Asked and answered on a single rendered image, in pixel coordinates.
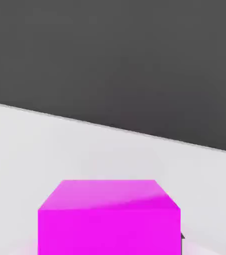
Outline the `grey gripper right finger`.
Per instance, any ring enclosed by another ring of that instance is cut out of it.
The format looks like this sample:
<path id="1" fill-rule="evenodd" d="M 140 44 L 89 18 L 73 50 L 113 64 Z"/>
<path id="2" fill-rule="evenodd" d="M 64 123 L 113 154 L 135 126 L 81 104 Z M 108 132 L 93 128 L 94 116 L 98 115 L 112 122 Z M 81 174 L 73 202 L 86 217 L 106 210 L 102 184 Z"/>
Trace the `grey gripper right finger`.
<path id="1" fill-rule="evenodd" d="M 197 255 L 197 248 L 194 242 L 181 234 L 181 255 Z"/>

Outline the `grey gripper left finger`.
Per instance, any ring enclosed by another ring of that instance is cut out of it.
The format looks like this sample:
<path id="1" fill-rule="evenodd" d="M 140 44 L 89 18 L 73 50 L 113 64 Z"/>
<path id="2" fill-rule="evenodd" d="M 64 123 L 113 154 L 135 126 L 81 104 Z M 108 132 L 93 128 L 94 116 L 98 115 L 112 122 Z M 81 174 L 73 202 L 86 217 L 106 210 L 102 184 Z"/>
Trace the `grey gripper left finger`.
<path id="1" fill-rule="evenodd" d="M 37 255 L 37 239 L 29 240 L 24 247 L 24 255 Z"/>

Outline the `small magenta cube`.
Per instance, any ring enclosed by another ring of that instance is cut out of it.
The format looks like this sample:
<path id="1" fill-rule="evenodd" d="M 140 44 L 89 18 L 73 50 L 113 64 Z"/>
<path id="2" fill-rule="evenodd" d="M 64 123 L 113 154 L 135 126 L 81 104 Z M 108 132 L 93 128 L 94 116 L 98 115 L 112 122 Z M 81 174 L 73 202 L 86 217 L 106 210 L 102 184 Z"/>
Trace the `small magenta cube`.
<path id="1" fill-rule="evenodd" d="M 63 180 L 38 210 L 37 255 L 182 255 L 181 210 L 155 180 Z"/>

